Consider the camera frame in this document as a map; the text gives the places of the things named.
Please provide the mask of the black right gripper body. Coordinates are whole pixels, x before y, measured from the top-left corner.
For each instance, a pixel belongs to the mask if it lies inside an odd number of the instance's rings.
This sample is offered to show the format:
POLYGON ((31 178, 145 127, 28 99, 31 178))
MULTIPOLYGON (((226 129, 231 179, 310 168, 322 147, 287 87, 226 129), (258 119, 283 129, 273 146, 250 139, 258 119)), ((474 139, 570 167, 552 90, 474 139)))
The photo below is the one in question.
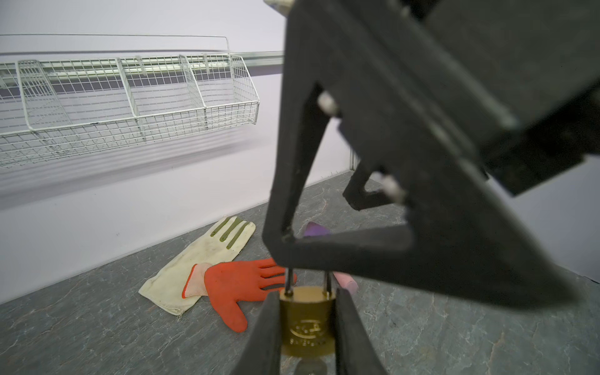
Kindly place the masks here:
POLYGON ((445 189, 520 195, 599 153, 597 1, 402 1, 410 68, 442 116, 422 165, 445 189))

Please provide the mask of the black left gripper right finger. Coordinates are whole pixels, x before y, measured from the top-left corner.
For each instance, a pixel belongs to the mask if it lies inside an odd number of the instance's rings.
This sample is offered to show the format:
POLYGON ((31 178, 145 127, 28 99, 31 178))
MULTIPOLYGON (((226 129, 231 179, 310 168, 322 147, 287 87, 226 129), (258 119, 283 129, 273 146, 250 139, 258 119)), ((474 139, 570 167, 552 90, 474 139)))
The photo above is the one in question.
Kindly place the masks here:
POLYGON ((337 289, 334 315, 336 374, 388 374, 348 290, 337 289))

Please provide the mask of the brass padlock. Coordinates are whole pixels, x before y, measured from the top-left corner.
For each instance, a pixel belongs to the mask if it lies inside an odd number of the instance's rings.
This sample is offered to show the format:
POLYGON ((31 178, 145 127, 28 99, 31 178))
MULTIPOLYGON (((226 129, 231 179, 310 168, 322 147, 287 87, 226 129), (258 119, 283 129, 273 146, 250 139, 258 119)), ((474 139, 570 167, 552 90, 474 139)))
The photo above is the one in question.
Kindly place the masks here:
POLYGON ((280 293, 281 353, 296 358, 328 356, 335 350, 334 303, 331 274, 322 286, 293 284, 294 272, 285 271, 280 293))

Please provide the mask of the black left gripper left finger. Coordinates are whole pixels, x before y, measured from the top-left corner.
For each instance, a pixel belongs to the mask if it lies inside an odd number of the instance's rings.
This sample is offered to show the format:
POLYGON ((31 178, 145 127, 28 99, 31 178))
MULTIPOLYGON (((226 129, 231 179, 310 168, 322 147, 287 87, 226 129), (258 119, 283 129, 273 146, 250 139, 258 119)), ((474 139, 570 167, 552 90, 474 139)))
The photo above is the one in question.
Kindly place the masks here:
POLYGON ((270 292, 245 349, 231 374, 273 374, 281 370, 280 293, 270 292))

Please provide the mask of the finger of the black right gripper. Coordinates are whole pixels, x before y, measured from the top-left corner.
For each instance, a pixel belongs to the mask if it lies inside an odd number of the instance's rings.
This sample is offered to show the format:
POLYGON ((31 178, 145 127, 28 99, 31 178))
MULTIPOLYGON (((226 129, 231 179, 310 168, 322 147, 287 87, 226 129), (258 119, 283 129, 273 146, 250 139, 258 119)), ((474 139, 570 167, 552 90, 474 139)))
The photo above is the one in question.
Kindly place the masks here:
POLYGON ((262 239, 283 267, 340 271, 511 309, 577 294, 489 190, 445 189, 423 168, 442 116, 410 68, 398 1, 272 1, 287 19, 277 161, 262 239), (292 222, 334 117, 362 161, 397 182, 406 223, 295 237, 292 222))
POLYGON ((374 172, 386 174, 387 170, 382 165, 360 161, 343 192, 343 197, 347 203, 356 211, 387 206, 393 203, 382 189, 367 191, 367 181, 374 172))

